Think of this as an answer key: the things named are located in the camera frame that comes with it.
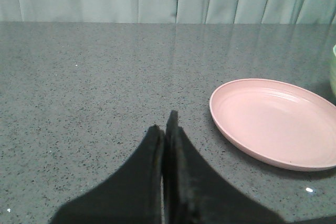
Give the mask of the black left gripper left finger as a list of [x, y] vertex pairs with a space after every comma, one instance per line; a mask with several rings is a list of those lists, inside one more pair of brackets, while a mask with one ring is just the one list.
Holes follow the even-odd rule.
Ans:
[[62, 205], [51, 223], [161, 223], [164, 132], [149, 127], [129, 159], [103, 183]]

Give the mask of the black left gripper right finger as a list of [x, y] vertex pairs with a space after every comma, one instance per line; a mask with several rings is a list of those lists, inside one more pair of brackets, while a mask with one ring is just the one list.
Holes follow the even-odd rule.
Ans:
[[166, 223], [284, 223], [209, 165], [178, 125], [175, 110], [166, 125], [163, 187]]

